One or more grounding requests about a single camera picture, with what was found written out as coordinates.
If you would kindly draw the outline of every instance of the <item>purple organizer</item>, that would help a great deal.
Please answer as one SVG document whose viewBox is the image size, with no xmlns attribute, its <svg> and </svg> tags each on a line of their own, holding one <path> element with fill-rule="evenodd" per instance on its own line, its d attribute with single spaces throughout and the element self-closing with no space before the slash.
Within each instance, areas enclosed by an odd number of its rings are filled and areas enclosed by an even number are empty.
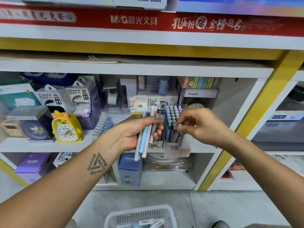
<svg viewBox="0 0 304 228">
<path fill-rule="evenodd" d="M 50 153 L 31 153 L 17 166 L 15 174 L 31 184 L 53 170 L 53 161 Z"/>
<path fill-rule="evenodd" d="M 97 87 L 91 92 L 91 115 L 88 118 L 77 117 L 83 130 L 93 130 L 101 114 L 101 101 Z"/>
</svg>

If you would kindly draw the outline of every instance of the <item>tattoo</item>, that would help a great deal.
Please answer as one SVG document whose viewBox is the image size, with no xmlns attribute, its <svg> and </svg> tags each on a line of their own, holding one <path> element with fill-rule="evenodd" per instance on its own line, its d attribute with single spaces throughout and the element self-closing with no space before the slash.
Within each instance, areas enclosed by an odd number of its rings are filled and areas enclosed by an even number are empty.
<svg viewBox="0 0 304 228">
<path fill-rule="evenodd" d="M 97 155 L 94 153 L 89 164 L 88 171 L 92 171 L 90 175 L 103 172 L 105 170 L 105 166 L 107 166 L 107 163 L 100 153 Z"/>
</svg>

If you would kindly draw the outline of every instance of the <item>person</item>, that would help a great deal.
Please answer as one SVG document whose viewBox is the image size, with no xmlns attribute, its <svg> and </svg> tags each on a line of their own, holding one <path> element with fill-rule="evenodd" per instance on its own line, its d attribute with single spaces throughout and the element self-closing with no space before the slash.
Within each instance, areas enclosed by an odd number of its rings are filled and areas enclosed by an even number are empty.
<svg viewBox="0 0 304 228">
<path fill-rule="evenodd" d="M 134 149 L 137 134 L 160 119 L 134 115 L 106 131 L 75 157 L 0 204 L 1 227 L 64 228 L 99 179 L 126 150 Z M 304 178 L 230 130 L 207 108 L 183 109 L 177 130 L 202 143 L 217 146 L 247 169 L 294 228 L 304 227 Z M 214 227 L 228 225 L 222 221 Z"/>
</svg>

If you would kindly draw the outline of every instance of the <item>red banner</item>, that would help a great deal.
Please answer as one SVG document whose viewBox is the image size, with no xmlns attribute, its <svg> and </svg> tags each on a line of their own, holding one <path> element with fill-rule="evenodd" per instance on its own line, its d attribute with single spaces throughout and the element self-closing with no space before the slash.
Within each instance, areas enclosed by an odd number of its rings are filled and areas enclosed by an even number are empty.
<svg viewBox="0 0 304 228">
<path fill-rule="evenodd" d="M 304 36 L 304 18 L 0 4 L 0 23 L 172 32 Z"/>
</svg>

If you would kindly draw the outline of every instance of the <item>floor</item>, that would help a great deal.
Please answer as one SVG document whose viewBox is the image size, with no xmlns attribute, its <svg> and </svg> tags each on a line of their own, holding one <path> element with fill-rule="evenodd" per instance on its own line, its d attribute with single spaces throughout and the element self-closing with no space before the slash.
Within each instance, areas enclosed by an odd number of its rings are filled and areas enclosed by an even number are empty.
<svg viewBox="0 0 304 228">
<path fill-rule="evenodd" d="M 22 188 L 0 172 L 0 202 Z M 73 218 L 79 228 L 102 228 L 113 211 L 168 204 L 180 228 L 287 228 L 288 222 L 264 192 L 92 191 Z"/>
</svg>

